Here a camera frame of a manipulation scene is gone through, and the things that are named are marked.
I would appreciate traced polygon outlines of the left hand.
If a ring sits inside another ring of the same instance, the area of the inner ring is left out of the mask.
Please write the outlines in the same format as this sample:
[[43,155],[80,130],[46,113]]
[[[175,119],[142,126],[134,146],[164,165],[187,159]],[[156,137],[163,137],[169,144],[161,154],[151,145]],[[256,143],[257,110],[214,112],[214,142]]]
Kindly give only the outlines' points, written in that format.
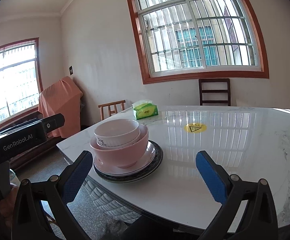
[[9,194],[0,201],[0,215],[3,218],[6,228],[9,230],[12,228],[14,205],[18,189],[18,185],[10,183]]

